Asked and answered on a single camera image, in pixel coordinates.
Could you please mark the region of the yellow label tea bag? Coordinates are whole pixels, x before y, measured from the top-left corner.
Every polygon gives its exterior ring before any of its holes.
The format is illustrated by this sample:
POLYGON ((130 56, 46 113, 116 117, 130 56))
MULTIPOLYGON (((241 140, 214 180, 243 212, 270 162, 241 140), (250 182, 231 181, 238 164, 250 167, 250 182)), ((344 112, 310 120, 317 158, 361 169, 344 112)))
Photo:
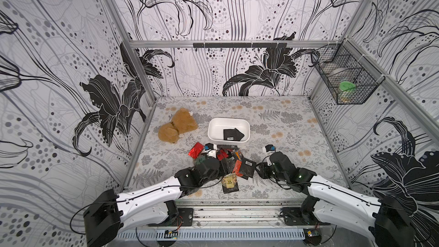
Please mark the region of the yellow label tea bag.
POLYGON ((229 194, 239 191, 237 176, 235 173, 231 173, 223 177, 222 190, 224 194, 229 194))

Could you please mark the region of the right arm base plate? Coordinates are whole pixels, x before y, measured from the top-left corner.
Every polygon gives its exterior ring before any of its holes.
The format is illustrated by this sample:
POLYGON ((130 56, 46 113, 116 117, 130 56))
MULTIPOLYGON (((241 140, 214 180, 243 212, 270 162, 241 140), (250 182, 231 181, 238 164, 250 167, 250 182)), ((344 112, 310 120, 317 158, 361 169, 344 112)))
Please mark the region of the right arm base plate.
POLYGON ((287 226, 326 226, 329 223, 318 221, 311 213, 303 213, 299 207, 284 207, 281 209, 280 217, 284 220, 287 226))

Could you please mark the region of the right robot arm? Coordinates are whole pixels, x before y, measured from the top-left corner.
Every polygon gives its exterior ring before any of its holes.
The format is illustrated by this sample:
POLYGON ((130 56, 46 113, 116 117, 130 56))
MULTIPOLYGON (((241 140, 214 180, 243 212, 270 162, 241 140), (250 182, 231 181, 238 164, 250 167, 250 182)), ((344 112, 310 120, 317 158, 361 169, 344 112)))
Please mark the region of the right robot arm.
POLYGON ((416 231, 414 219, 402 202, 391 197, 376 198, 330 182, 306 168, 296 167, 273 145, 263 148, 265 157, 256 171, 286 191, 306 195, 300 220, 309 225, 329 223, 358 233, 377 247, 416 247, 433 240, 433 229, 425 235, 416 231))

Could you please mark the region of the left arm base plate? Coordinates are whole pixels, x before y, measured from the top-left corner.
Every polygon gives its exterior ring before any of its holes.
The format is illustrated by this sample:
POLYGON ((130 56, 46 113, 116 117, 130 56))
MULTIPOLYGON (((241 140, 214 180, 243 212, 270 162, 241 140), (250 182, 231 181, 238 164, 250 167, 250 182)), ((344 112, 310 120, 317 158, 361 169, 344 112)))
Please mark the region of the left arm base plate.
POLYGON ((193 208, 178 208, 177 212, 172 212, 168 218, 160 223, 158 226, 165 227, 190 227, 193 225, 194 209, 193 208))

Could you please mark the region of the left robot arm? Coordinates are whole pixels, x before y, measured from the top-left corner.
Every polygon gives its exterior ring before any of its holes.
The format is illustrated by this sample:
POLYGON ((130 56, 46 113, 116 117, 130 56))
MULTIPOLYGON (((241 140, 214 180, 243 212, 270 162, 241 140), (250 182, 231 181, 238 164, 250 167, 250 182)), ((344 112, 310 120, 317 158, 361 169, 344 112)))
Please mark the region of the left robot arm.
POLYGON ((178 215, 176 200, 217 179, 220 167, 218 159, 209 157, 147 188, 119 194, 113 189, 104 191, 80 209, 87 246, 102 247, 130 228, 173 221, 178 215))

